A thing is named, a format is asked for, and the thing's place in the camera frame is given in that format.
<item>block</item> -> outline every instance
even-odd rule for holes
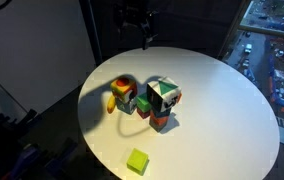
[[[163,112],[159,112],[159,111],[157,111],[156,109],[154,109],[154,108],[152,107],[152,108],[151,108],[151,111],[153,112],[153,114],[154,114],[154,116],[155,116],[156,118],[161,118],[161,117],[170,116],[171,109],[172,109],[172,108],[167,109],[167,110],[165,110],[165,111],[163,111]]]
[[[127,167],[132,171],[138,173],[139,175],[143,175],[148,162],[148,158],[149,156],[146,153],[134,148],[129,159],[126,162]]]
[[[123,103],[119,98],[115,98],[116,107],[127,114],[132,114],[134,110],[136,109],[136,99],[133,98],[128,103]]]
[[[157,118],[154,116],[153,111],[150,111],[150,121],[154,121],[154,123],[158,126],[162,126],[163,124],[166,124],[166,122],[169,120],[169,116],[165,116],[165,117],[160,117]]]
[[[146,88],[147,99],[158,112],[172,108],[181,94],[181,88],[168,78],[151,81]]]
[[[137,106],[140,108],[142,112],[150,111],[151,104],[148,101],[146,93],[143,93],[136,97]]]
[[[156,130],[157,132],[160,132],[167,124],[167,121],[165,121],[163,124],[158,125],[153,119],[150,118],[149,125]]]
[[[150,110],[143,112],[139,107],[137,107],[136,112],[141,116],[142,119],[145,119],[150,116]]]
[[[137,93],[135,80],[127,77],[119,77],[111,83],[112,94],[124,103],[128,103]]]

